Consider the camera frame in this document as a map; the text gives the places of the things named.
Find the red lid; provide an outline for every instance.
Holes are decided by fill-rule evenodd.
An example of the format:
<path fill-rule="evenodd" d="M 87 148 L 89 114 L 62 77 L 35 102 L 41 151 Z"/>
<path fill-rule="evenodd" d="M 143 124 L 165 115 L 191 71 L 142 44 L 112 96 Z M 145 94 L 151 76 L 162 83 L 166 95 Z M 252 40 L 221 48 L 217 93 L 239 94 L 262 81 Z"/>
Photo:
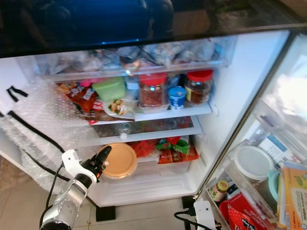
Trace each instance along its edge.
<path fill-rule="evenodd" d="M 141 74 L 140 81 L 144 85 L 161 85 L 166 82 L 166 73 Z"/>
<path fill-rule="evenodd" d="M 213 69 L 194 71 L 188 73 L 188 79 L 192 81 L 205 82 L 211 80 L 213 76 Z"/>

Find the jar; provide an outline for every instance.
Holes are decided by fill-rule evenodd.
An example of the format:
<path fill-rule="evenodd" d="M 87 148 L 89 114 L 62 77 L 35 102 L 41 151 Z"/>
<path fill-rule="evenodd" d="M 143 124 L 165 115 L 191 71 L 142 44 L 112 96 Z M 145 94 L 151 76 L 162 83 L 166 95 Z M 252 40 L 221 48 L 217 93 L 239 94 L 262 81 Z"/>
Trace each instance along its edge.
<path fill-rule="evenodd" d="M 191 106 L 198 106 L 207 103 L 210 98 L 210 91 L 213 84 L 213 70 L 202 70 L 189 72 L 185 88 L 186 99 Z"/>
<path fill-rule="evenodd" d="M 229 185 L 227 181 L 219 180 L 215 186 L 209 189 L 209 194 L 215 202 L 220 202 L 224 199 L 228 188 Z"/>
<path fill-rule="evenodd" d="M 139 103 L 153 108 L 168 103 L 166 73 L 140 75 Z"/>

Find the yogurt cup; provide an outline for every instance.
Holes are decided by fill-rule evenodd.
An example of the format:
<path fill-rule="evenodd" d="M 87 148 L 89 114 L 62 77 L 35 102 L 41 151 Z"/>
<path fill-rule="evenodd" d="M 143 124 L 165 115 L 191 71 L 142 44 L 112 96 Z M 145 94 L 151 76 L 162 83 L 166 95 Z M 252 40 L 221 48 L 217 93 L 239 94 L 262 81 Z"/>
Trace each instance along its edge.
<path fill-rule="evenodd" d="M 187 91 L 180 87 L 174 87 L 168 91 L 168 96 L 171 104 L 171 110 L 182 110 L 183 103 L 186 97 Z"/>

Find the orange lid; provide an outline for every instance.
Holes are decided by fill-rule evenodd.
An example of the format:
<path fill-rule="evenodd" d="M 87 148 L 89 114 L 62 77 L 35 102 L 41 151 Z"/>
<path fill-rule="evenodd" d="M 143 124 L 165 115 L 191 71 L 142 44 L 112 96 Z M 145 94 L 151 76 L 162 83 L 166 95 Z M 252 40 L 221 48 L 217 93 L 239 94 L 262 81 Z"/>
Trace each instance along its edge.
<path fill-rule="evenodd" d="M 106 169 L 103 174 L 119 179 L 133 173 L 137 166 L 136 153 L 133 148 L 125 143 L 112 143 L 107 146 L 111 146 L 112 150 L 105 161 Z"/>

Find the blue lid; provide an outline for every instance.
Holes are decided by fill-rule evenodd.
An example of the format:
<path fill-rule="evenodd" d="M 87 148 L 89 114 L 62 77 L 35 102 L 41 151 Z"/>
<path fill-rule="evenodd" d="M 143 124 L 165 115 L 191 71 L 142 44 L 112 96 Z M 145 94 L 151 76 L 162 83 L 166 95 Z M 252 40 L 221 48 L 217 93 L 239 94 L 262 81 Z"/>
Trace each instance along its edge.
<path fill-rule="evenodd" d="M 187 91 L 181 86 L 174 87 L 168 91 L 168 95 L 171 97 L 184 97 Z"/>

